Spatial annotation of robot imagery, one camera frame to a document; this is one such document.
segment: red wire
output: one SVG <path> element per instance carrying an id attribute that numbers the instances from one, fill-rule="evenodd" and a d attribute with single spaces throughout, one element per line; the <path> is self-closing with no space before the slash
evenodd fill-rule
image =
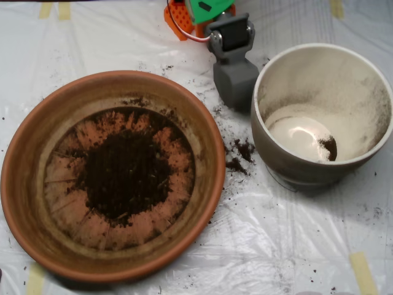
<path id="1" fill-rule="evenodd" d="M 193 36 L 193 35 L 191 35 L 191 34 L 185 32 L 185 31 L 176 23 L 176 21 L 174 20 L 174 17 L 173 17 L 173 15 L 172 15 L 171 8 L 169 7 L 169 0 L 166 0 L 166 5 L 167 5 L 167 7 L 168 7 L 169 15 L 170 15 L 170 17 L 172 18 L 172 21 L 173 21 L 174 25 L 176 26 L 176 28 L 177 28 L 185 37 L 187 37 L 188 39 L 191 39 L 192 41 L 200 42 L 200 43 L 202 43 L 202 42 L 208 42 L 208 41 L 209 41 L 210 36 L 208 36 L 208 37 L 206 37 L 206 38 L 198 38 L 198 37 L 195 37 L 195 36 Z"/>

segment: masking tape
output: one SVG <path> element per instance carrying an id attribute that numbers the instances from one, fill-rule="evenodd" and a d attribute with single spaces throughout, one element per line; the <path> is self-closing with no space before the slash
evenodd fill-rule
<path id="1" fill-rule="evenodd" d="M 41 9 L 39 11 L 39 19 L 43 20 L 48 18 L 50 15 L 50 10 L 52 9 L 52 2 L 45 2 L 41 4 Z"/>
<path id="2" fill-rule="evenodd" d="M 357 284 L 359 285 L 361 295 L 378 295 L 367 260 L 363 252 L 349 255 L 352 269 L 354 270 Z"/>
<path id="3" fill-rule="evenodd" d="M 41 295 L 44 286 L 45 270 L 36 262 L 30 265 L 29 280 L 27 282 L 27 295 Z"/>
<path id="4" fill-rule="evenodd" d="M 59 20 L 71 19 L 71 7 L 69 2 L 59 2 Z"/>
<path id="5" fill-rule="evenodd" d="M 344 8 L 341 0 L 330 0 L 330 13 L 339 20 L 344 18 Z"/>

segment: ceramic pot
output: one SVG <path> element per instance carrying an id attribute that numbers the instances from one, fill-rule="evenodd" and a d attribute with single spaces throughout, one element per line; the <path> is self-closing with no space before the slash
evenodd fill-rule
<path id="1" fill-rule="evenodd" d="M 274 57 L 257 79 L 252 134 L 263 161 L 299 186 L 332 183 L 363 165 L 391 134 L 393 92 L 359 54 L 305 44 Z"/>

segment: plastic sheet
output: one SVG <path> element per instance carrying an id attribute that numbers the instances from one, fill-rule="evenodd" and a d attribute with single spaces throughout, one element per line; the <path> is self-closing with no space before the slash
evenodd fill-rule
<path id="1" fill-rule="evenodd" d="M 237 1 L 257 31 L 247 57 L 261 69 L 292 45 L 331 42 L 370 59 L 393 84 L 393 2 L 345 1 L 341 19 L 332 17 L 332 2 Z M 177 40 L 163 19 L 164 1 L 73 2 L 65 21 L 57 4 L 40 20 L 40 6 L 0 3 L 0 163 L 19 124 L 49 93 L 115 69 L 176 81 L 211 111 L 228 147 L 252 141 L 249 118 L 217 94 L 214 56 L 203 44 Z M 348 259 L 357 251 L 379 293 L 393 293 L 393 139 L 364 167 L 313 194 L 282 187 L 258 154 L 254 163 L 236 149 L 233 156 L 250 175 L 227 172 L 211 224 L 175 262 L 145 280 L 99 288 L 45 272 L 42 294 L 360 294 Z M 34 289 L 32 263 L 0 211 L 0 294 Z"/>

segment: soil residue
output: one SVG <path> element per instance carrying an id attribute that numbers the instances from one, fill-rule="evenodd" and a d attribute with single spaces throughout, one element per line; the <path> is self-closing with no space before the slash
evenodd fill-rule
<path id="1" fill-rule="evenodd" d="M 240 164 L 238 158 L 233 158 L 231 161 L 227 162 L 226 167 L 228 169 L 231 169 L 232 171 L 243 172 L 245 175 L 247 175 L 246 169 L 244 169 L 243 166 Z"/>
<path id="2" fill-rule="evenodd" d="M 141 108 L 117 108 L 116 111 L 125 117 L 125 123 L 130 116 L 136 125 L 139 118 L 146 116 L 149 123 L 141 130 L 121 126 L 119 132 L 109 134 L 102 143 L 94 144 L 88 150 L 71 150 L 69 155 L 75 159 L 83 158 L 85 165 L 75 186 L 67 189 L 67 193 L 75 189 L 86 191 L 86 206 L 91 212 L 103 215 L 112 227 L 118 224 L 130 226 L 131 215 L 165 202 L 172 191 L 169 177 L 177 172 L 171 168 L 168 155 L 162 150 L 163 143 L 157 141 L 158 133 L 163 135 L 166 130 L 170 133 L 168 138 L 178 143 L 179 152 L 192 154 L 185 135 L 167 117 Z M 95 114 L 87 120 L 97 124 L 99 129 L 100 118 L 108 113 L 111 111 Z M 116 120 L 108 122 L 117 124 Z M 195 175 L 193 156 L 184 171 L 189 169 Z"/>
<path id="3" fill-rule="evenodd" d="M 318 140 L 318 143 L 329 151 L 327 160 L 334 161 L 337 158 L 337 144 L 335 139 L 330 135 L 327 139 Z"/>
<path id="4" fill-rule="evenodd" d="M 244 160 L 252 163 L 251 154 L 255 151 L 255 146 L 248 142 L 246 139 L 245 143 L 240 143 L 240 140 L 235 140 L 235 146 L 238 148 L 239 153 Z"/>
<path id="5" fill-rule="evenodd" d="M 132 214 L 166 200 L 170 174 L 168 160 L 151 134 L 125 130 L 87 152 L 76 186 L 87 191 L 91 210 L 125 225 Z"/>

